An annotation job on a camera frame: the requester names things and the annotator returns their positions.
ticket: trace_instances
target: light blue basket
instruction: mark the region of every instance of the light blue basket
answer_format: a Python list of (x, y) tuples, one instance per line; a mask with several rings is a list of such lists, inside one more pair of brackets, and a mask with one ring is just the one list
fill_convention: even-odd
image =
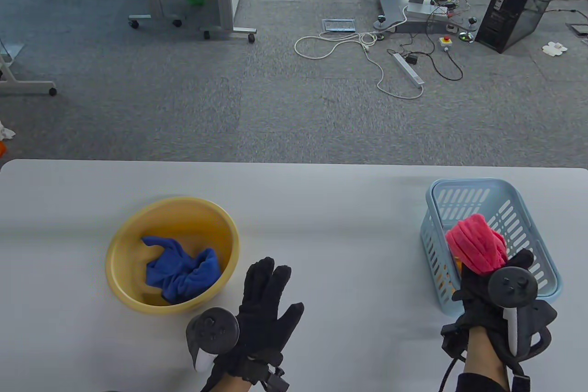
[(511, 184), (500, 179), (443, 179), (433, 182), (426, 199), (429, 209), (420, 228), (420, 239), (445, 314), (458, 316), (464, 312), (460, 301), (451, 300), (460, 287), (460, 276), (445, 234), (458, 221), (476, 213), (504, 236), (509, 257), (523, 248), (534, 254), (529, 271), (537, 279), (538, 298), (553, 301), (560, 294), (559, 272), (523, 198)]

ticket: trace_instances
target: hand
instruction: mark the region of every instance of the hand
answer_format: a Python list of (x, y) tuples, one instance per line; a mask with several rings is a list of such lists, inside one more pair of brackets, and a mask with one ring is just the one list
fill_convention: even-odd
[[(277, 308), (292, 270), (288, 266), (278, 266), (266, 257), (254, 263), (245, 276), (243, 302), (239, 307), (239, 340), (237, 345), (215, 358), (212, 373), (202, 392), (210, 391), (225, 373), (239, 375), (239, 367), (247, 358), (260, 359), (264, 364), (275, 367), (281, 364), (284, 346), (298, 325), (304, 312), (304, 305), (290, 305), (283, 316), (277, 318)], [(266, 358), (262, 354), (270, 352), (279, 357)]]

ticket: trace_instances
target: gray carpet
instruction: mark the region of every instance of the gray carpet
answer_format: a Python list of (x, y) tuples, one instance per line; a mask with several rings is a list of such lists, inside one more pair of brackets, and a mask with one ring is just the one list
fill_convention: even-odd
[[(469, 0), (483, 17), (489, 0)], [(172, 7), (181, 8), (177, 0)], [(588, 13), (588, 1), (552, 7)], [(355, 18), (371, 30), (376, 0), (241, 0), (238, 26), (258, 27), (257, 41), (203, 41), (202, 14), (181, 28), (169, 22), (132, 30), (130, 13), (145, 0), (0, 0), (0, 36), (26, 46), (13, 66), (21, 79), (54, 79), (59, 94), (0, 96), (0, 119), (17, 136), (2, 159), (139, 159), (411, 165), (588, 165), (588, 45), (567, 30), (579, 14), (546, 14), (537, 31), (499, 55), (457, 42), (458, 83), (421, 58), (422, 98), (406, 102), (375, 87), (380, 72), (359, 47), (327, 60), (294, 54), (322, 18)], [(371, 52), (386, 87), (416, 89), (386, 48)], [(550, 58), (548, 41), (569, 51)], [(414, 49), (428, 44), (416, 38)], [(328, 45), (309, 44), (310, 53)], [(456, 75), (445, 54), (433, 55)]]

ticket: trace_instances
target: power strip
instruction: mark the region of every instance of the power strip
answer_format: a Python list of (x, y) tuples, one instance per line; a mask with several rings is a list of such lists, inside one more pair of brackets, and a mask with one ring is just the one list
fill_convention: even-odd
[(422, 80), (422, 78), (418, 76), (414, 69), (409, 66), (409, 64), (404, 60), (404, 58), (401, 57), (399, 53), (395, 53), (393, 56), (396, 62), (401, 66), (401, 68), (403, 68), (403, 70), (409, 76), (410, 80), (414, 83), (414, 85), (418, 89), (422, 89), (424, 86), (424, 81)]

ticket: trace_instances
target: pink towel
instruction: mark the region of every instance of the pink towel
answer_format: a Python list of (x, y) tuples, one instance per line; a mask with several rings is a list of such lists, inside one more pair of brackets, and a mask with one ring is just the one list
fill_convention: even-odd
[(481, 276), (502, 268), (508, 261), (504, 237), (492, 230), (481, 214), (458, 222), (445, 238), (452, 254)]

